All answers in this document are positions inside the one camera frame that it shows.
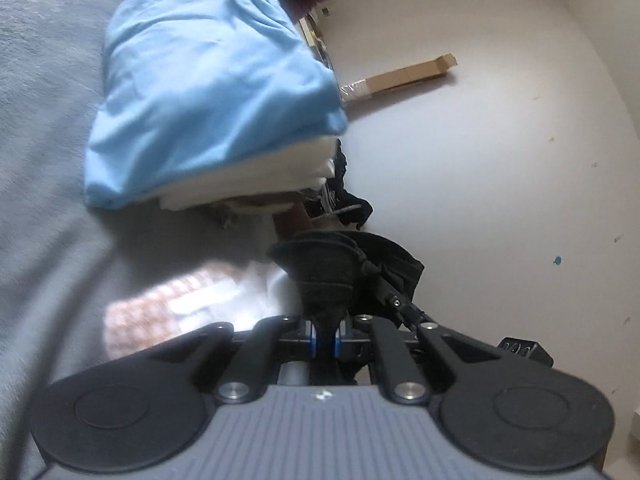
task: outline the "metal screw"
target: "metal screw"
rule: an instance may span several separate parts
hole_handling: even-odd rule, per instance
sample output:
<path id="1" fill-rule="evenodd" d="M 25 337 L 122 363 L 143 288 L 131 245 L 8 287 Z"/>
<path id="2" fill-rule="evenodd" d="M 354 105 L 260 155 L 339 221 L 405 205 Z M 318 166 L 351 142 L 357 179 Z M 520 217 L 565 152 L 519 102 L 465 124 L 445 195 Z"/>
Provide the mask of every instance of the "metal screw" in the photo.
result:
<path id="1" fill-rule="evenodd" d="M 420 383 L 406 382 L 398 384 L 394 388 L 394 393 L 401 399 L 414 400 L 423 397 L 427 393 L 427 388 Z"/>
<path id="2" fill-rule="evenodd" d="M 229 400 L 240 400 L 249 393 L 249 387 L 244 383 L 224 383 L 218 388 L 220 397 Z"/>

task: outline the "gray blanket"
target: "gray blanket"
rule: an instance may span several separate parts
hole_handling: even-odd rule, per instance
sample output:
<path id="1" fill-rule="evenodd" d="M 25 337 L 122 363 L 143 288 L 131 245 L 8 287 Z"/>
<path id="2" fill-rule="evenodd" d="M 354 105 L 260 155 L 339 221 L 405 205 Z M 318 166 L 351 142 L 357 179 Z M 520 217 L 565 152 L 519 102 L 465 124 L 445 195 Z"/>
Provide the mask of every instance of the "gray blanket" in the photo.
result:
<path id="1" fill-rule="evenodd" d="M 43 467 L 28 402 L 106 358 L 111 301 L 207 259 L 255 258 L 269 243 L 257 221 L 223 231 L 202 210 L 82 204 L 102 35 L 121 1 L 0 0 L 0 479 Z"/>

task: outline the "white folded cloth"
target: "white folded cloth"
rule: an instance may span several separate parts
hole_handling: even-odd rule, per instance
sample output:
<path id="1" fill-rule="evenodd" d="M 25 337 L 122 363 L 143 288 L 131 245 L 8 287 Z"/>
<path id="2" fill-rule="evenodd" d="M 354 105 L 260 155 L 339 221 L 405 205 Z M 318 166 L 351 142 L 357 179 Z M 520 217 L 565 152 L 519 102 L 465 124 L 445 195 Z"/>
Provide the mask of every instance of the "white folded cloth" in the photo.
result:
<path id="1" fill-rule="evenodd" d="M 318 190 L 334 176 L 337 139 L 318 137 L 276 152 L 169 184 L 144 199 L 158 197 L 163 209 L 181 210 L 238 196 Z"/>

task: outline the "stack of folded fabric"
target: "stack of folded fabric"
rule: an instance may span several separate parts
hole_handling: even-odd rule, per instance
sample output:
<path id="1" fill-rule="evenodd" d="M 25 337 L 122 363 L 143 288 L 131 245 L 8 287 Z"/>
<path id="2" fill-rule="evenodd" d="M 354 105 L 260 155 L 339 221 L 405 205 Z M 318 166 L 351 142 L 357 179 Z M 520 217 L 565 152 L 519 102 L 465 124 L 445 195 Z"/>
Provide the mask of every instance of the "stack of folded fabric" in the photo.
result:
<path id="1" fill-rule="evenodd" d="M 106 31 L 104 78 L 90 206 L 278 202 L 334 176 L 347 125 L 334 75 L 278 0 L 126 0 Z"/>

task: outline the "light blue fabric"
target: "light blue fabric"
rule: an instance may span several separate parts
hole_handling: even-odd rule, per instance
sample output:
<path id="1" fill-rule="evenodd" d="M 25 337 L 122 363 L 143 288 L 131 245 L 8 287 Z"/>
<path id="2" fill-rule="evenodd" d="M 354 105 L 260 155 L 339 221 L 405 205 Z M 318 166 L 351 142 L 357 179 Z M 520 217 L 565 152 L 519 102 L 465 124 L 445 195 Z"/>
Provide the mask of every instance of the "light blue fabric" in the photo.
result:
<path id="1" fill-rule="evenodd" d="M 347 125 L 331 70 L 277 0 L 126 0 L 106 31 L 85 202 L 158 187 Z"/>

